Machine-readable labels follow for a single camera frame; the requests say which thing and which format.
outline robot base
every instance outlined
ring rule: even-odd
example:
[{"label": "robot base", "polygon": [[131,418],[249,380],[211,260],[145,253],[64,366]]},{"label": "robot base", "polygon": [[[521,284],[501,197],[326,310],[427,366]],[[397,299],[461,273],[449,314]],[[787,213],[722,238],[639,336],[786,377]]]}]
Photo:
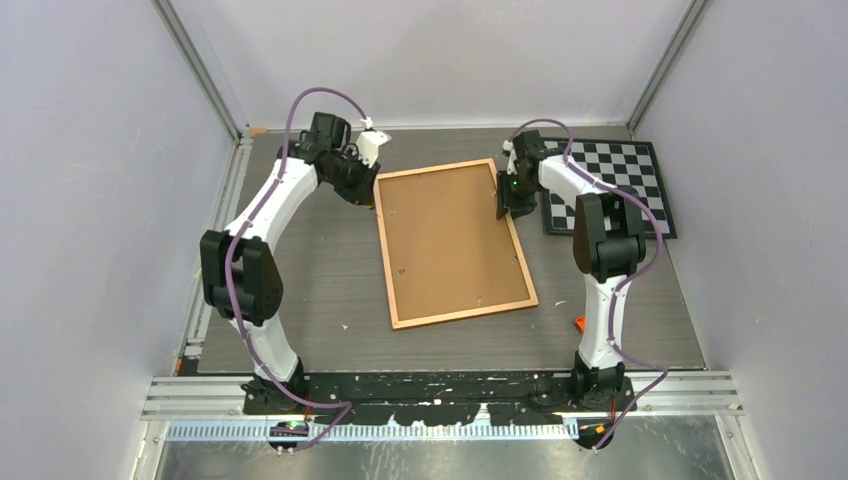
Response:
[{"label": "robot base", "polygon": [[[309,394],[309,383],[304,378],[303,362],[297,359],[297,367],[288,382],[284,382],[289,392],[300,398],[306,398]],[[270,380],[265,380],[257,375],[253,380],[243,384],[245,415],[280,415],[298,410],[301,406],[281,392]]]}]

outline gray wall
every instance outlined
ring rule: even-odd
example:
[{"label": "gray wall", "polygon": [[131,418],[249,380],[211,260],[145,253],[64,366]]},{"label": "gray wall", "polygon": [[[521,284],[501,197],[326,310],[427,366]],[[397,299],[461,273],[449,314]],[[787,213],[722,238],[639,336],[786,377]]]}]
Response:
[{"label": "gray wall", "polygon": [[712,366],[775,478],[844,478],[848,4],[715,2],[650,109]]},{"label": "gray wall", "polygon": [[[316,84],[342,89],[382,126],[624,123],[687,5],[173,1],[247,119],[268,128],[283,127],[294,97]],[[313,109],[351,112],[316,96],[297,123]]]},{"label": "gray wall", "polygon": [[232,145],[147,0],[3,3],[0,465],[128,475]]}]

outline checkered board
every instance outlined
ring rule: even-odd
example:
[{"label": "checkered board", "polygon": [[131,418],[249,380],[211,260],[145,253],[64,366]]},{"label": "checkered board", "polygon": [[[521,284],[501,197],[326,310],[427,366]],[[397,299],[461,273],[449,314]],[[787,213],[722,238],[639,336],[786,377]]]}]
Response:
[{"label": "checkered board", "polygon": [[[564,139],[545,139],[545,146],[562,152]],[[657,157],[650,142],[613,142],[606,140],[574,140],[571,155],[589,173],[601,180],[618,186],[629,185],[636,189],[642,203],[648,206],[657,218],[663,238],[677,238],[671,217],[668,198],[663,188]],[[575,214],[556,194],[542,193],[542,218],[545,231],[554,235],[574,233]],[[655,238],[648,216],[645,235]]]}]

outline wall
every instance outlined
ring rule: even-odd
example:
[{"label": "wall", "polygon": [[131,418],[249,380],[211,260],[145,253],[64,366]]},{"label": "wall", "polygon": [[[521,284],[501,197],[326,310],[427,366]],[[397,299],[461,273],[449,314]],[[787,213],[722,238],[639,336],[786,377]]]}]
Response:
[{"label": "wall", "polygon": [[146,0],[0,15],[3,478],[127,478],[232,144]]},{"label": "wall", "polygon": [[[688,2],[179,0],[253,126],[323,85],[383,126],[626,122]],[[327,97],[310,111],[355,118]]]},{"label": "wall", "polygon": [[848,471],[846,24],[839,0],[715,2],[638,131],[706,354],[775,478]]}]

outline cork board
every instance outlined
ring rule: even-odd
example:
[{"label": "cork board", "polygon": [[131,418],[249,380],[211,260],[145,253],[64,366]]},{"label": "cork board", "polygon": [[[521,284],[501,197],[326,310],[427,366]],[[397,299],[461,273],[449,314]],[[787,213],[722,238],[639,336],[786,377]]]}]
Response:
[{"label": "cork board", "polygon": [[495,218],[495,162],[377,176],[392,328],[539,305],[512,217]]}]

